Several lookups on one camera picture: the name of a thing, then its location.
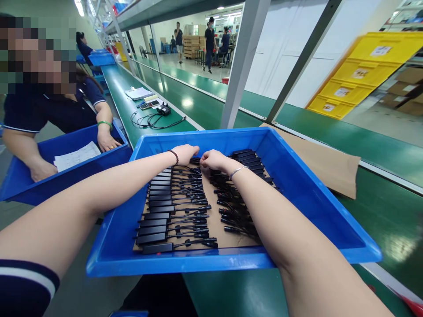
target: yellow plastic crate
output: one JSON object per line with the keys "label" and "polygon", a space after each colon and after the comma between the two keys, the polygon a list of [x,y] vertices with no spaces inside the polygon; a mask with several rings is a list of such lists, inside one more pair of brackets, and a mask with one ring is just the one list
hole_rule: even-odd
{"label": "yellow plastic crate", "polygon": [[357,105],[375,88],[376,86],[360,85],[332,78],[322,89],[320,95]]}
{"label": "yellow plastic crate", "polygon": [[355,84],[380,86],[402,63],[369,62],[361,59],[346,59],[333,76],[334,79]]}
{"label": "yellow plastic crate", "polygon": [[353,103],[343,102],[317,95],[307,110],[323,114],[325,116],[342,119],[345,117],[355,105]]}
{"label": "yellow plastic crate", "polygon": [[422,46],[421,32],[369,32],[349,58],[404,63]]}

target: silver bangle bracelet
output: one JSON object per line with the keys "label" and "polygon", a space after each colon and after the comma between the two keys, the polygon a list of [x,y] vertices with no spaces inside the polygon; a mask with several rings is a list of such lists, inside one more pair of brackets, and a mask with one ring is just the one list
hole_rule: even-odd
{"label": "silver bangle bracelet", "polygon": [[239,168],[237,168],[235,171],[233,171],[232,172],[232,174],[229,176],[229,180],[231,181],[232,180],[232,176],[237,172],[237,171],[240,171],[241,169],[243,169],[243,168],[248,168],[248,166],[243,166],[243,167],[239,167]]}

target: hand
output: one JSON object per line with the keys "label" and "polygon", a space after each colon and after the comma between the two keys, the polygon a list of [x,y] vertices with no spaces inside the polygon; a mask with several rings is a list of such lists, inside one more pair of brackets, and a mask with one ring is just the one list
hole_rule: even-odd
{"label": "hand", "polygon": [[57,173],[57,167],[49,162],[41,159],[36,164],[30,167],[31,178],[34,182],[42,181]]}
{"label": "hand", "polygon": [[103,153],[121,145],[119,142],[113,139],[109,131],[98,131],[97,140],[98,145]]}
{"label": "hand", "polygon": [[179,160],[178,165],[188,165],[189,160],[194,155],[197,155],[199,150],[200,148],[198,146],[193,147],[189,144],[179,145],[172,149],[172,151],[175,152],[176,155],[178,156],[178,160]]}
{"label": "hand", "polygon": [[230,170],[235,170],[242,166],[240,162],[237,162],[216,150],[210,150],[203,154],[200,159],[200,164],[205,168],[211,168],[212,170],[221,170],[228,173]]}

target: label on crate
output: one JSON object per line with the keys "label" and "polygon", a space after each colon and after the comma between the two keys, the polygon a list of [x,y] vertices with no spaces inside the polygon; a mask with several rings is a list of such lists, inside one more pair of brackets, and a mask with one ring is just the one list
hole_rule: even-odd
{"label": "label on crate", "polygon": [[352,74],[351,77],[355,79],[363,79],[367,75],[368,72],[369,71],[364,68],[359,68]]}
{"label": "label on crate", "polygon": [[330,103],[325,104],[325,106],[323,107],[323,110],[327,111],[327,112],[331,112],[333,109],[335,109],[335,105],[331,105]]}
{"label": "label on crate", "polygon": [[414,88],[416,88],[417,86],[416,85],[408,85],[408,86],[405,86],[404,88],[403,88],[403,90],[404,91],[407,91],[407,92],[410,92],[410,91],[412,91]]}
{"label": "label on crate", "polygon": [[392,46],[376,46],[375,50],[370,54],[370,56],[378,57],[384,56],[389,53],[392,49]]}
{"label": "label on crate", "polygon": [[334,96],[337,97],[345,97],[346,95],[348,95],[349,90],[347,88],[339,88],[337,91],[335,91]]}
{"label": "label on crate", "polygon": [[397,97],[394,101],[403,102],[407,97]]}

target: cardboard sheet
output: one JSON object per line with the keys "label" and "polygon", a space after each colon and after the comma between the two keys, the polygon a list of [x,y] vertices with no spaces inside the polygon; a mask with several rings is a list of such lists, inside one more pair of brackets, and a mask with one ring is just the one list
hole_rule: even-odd
{"label": "cardboard sheet", "polygon": [[263,123],[261,126],[275,129],[328,188],[356,199],[356,174],[360,163],[359,156],[348,155],[312,143],[267,123]]}
{"label": "cardboard sheet", "polygon": [[[211,238],[217,238],[217,243],[220,248],[227,248],[227,247],[249,247],[249,246],[256,246],[259,245],[259,240],[254,240],[246,235],[243,234],[234,234],[230,232],[225,232],[224,226],[225,224],[220,222],[220,213],[219,208],[224,208],[222,206],[219,206],[217,202],[217,195],[213,192],[216,188],[210,184],[210,181],[208,179],[208,176],[202,173],[202,181],[203,181],[203,187],[204,187],[204,193],[206,195],[206,198],[208,200],[208,203],[211,205],[211,209],[207,210],[207,214],[210,215],[209,218],[207,218],[207,227],[209,229],[209,234]],[[185,195],[176,195],[175,198],[183,198],[186,197]],[[178,205],[175,206],[175,208],[195,208],[199,207],[199,205]],[[143,214],[148,213],[148,205],[145,205]],[[177,211],[176,216],[182,216],[185,215],[185,211]],[[177,224],[169,225],[169,228],[174,228]],[[190,223],[184,223],[179,224],[181,226],[183,225],[190,225]],[[198,238],[193,237],[182,237],[182,238],[169,238],[167,242],[172,242],[174,244],[184,243],[186,239],[190,240],[197,240]],[[189,247],[179,247],[175,249],[175,252],[177,251],[183,251],[183,250],[199,250],[199,249],[210,249],[202,244],[193,244]],[[134,251],[142,251],[142,248],[138,247],[136,244],[134,244]]]}

